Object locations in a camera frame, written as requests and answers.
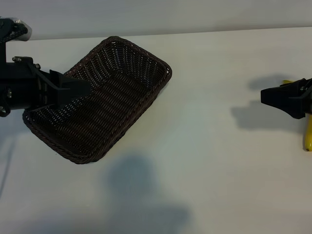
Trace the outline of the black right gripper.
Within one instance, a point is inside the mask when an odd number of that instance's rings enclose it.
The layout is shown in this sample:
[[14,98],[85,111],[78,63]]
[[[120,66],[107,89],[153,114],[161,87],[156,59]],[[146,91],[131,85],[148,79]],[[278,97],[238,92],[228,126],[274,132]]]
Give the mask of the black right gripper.
[[[300,94],[302,101],[290,98]],[[262,90],[261,102],[282,110],[295,119],[301,119],[305,117],[305,113],[312,113],[312,79],[283,80],[280,86]]]

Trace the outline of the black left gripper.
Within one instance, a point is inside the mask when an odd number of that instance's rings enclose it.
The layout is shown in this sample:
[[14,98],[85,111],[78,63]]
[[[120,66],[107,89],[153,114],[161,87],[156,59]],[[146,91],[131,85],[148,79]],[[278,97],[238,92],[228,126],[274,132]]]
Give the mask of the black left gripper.
[[14,57],[13,62],[0,60],[0,116],[12,110],[29,111],[55,105],[61,109],[71,101],[91,93],[86,80],[71,78],[57,71],[40,70],[31,57]]

